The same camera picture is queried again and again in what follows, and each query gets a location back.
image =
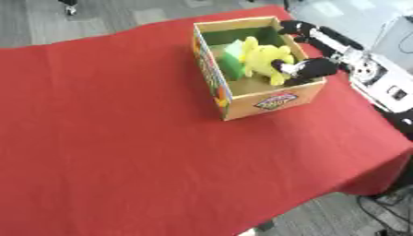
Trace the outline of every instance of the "table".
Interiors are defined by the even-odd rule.
[[[386,189],[411,143],[345,75],[312,104],[219,120],[192,24],[270,15],[289,18],[268,6],[0,50],[0,235],[224,236]]]

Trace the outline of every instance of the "floor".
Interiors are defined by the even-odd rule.
[[[305,0],[292,2],[295,18],[330,26],[371,47],[382,24],[413,7],[413,0]],[[0,1],[0,47],[66,41],[127,30],[138,25],[235,9],[279,4],[281,0],[79,0],[68,18],[57,0]],[[395,218],[371,206],[380,218]],[[357,207],[354,196],[330,194],[274,219],[263,236],[368,236],[381,227]]]

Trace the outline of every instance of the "cardboard box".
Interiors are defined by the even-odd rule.
[[[248,36],[255,36],[260,45],[288,45],[297,61],[308,58],[291,36],[277,34],[280,28],[275,17],[195,23],[195,59],[224,121],[309,103],[325,84],[325,78],[320,77],[306,84],[274,87],[269,78],[257,74],[231,80],[218,66],[223,49]]]

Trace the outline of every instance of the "yellow stuffed toy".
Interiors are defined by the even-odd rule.
[[[283,85],[285,80],[290,79],[290,76],[279,73],[271,62],[279,59],[287,64],[294,64],[294,57],[288,46],[278,48],[274,45],[258,45],[255,37],[246,38],[242,44],[242,54],[239,59],[244,63],[243,70],[246,77],[252,77],[254,72],[259,73],[270,77],[272,86]]]

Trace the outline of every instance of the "box label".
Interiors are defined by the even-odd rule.
[[[271,111],[297,98],[298,96],[292,93],[279,94],[258,102],[254,107]]]
[[[219,106],[225,116],[232,100],[232,95],[225,82],[225,78],[219,71],[219,67],[215,62],[212,52],[208,49],[207,44],[196,27],[194,29],[193,50],[196,61],[198,62],[206,83],[209,86],[209,91],[214,97],[215,103]]]

